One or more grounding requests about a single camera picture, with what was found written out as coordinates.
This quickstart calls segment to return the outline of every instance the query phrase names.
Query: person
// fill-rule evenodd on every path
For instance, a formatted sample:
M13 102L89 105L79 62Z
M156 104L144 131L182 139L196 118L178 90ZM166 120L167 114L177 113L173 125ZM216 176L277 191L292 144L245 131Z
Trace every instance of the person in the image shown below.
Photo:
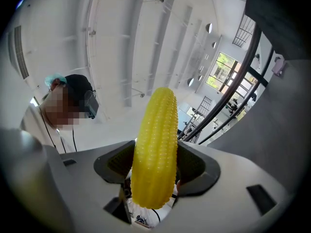
M274 51L286 61L310 59L310 31L299 3L288 0L246 0L245 15L256 22Z
M230 112L230 115L233 114L233 112L235 112L238 107L237 107L238 101L236 99L230 99L226 105L226 109L228 109L228 111Z
M83 75L53 77L43 102L37 107L33 104L28 107L20 128L35 136L42 145L55 147L59 153L73 152L59 132L72 130L77 120L84 117L79 102L84 100L87 91L93 88Z

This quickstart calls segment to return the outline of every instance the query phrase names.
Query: ventilation grille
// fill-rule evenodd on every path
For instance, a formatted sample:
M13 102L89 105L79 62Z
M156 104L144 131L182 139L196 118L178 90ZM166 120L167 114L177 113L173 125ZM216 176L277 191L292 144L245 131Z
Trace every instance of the ventilation grille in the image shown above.
M29 74L25 64L23 48L21 46L21 26L18 26L14 29L14 42L19 70L21 72L23 79L26 79L29 76Z

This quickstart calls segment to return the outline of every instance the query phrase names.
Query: worker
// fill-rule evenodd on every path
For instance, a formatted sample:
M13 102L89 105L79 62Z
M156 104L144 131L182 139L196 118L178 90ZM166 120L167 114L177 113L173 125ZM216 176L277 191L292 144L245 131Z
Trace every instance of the worker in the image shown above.
M48 94L39 106L31 104L28 107L20 128L43 145L55 147L59 153L72 152L73 148L64 143L59 131L72 130L72 126L78 124L84 113L79 101L84 100L85 93L93 88L85 76L77 74L49 76L46 84L50 86Z

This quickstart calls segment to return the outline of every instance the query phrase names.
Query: black cap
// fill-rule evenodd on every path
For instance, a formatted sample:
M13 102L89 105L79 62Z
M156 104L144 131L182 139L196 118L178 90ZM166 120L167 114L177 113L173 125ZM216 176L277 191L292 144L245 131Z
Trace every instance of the black cap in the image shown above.
M67 84L74 90L74 93L79 97L83 98L87 91L93 91L90 82L86 76L79 74L71 74L65 77Z

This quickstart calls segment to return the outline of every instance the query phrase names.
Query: metal pipe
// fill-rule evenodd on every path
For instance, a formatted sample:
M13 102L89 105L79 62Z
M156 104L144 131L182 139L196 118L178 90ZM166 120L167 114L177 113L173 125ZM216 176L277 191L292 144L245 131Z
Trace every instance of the metal pipe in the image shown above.
M222 96L220 101L215 105L215 107L210 111L208 116L184 139L184 141L190 141L195 135L197 135L205 126L207 126L213 118L218 115L218 113L223 109L223 107L227 104L230 100L232 95L236 92L237 88L239 87L240 83L242 82L243 78L247 73L248 67L251 65L253 58L255 56L256 49L258 47L260 41L261 30L259 26L256 25L254 28L253 37L248 48L248 51L245 55L243 63L240 67L240 70L235 77L234 81L232 82L231 86L227 89L226 93Z
M265 73L268 69L268 66L271 62L271 58L273 55L273 48L271 48L270 50L270 54L268 56L268 59L266 61L266 65L263 69L263 73ZM235 116L242 110L242 108L247 104L247 102L249 101L249 99L252 97L253 93L257 90L258 86L260 85L260 82L257 82L253 89L251 90L251 92L248 94L248 96L245 98L245 100L242 102L242 104L240 105L240 107L231 115L231 117L229 117L220 127L218 127L213 133L211 133L209 136L207 136L206 138L204 138L201 142L199 142L199 145L201 145L202 143L206 142L208 139L210 139L212 136L214 136L216 133L218 133L225 125L227 125L233 118L235 118Z

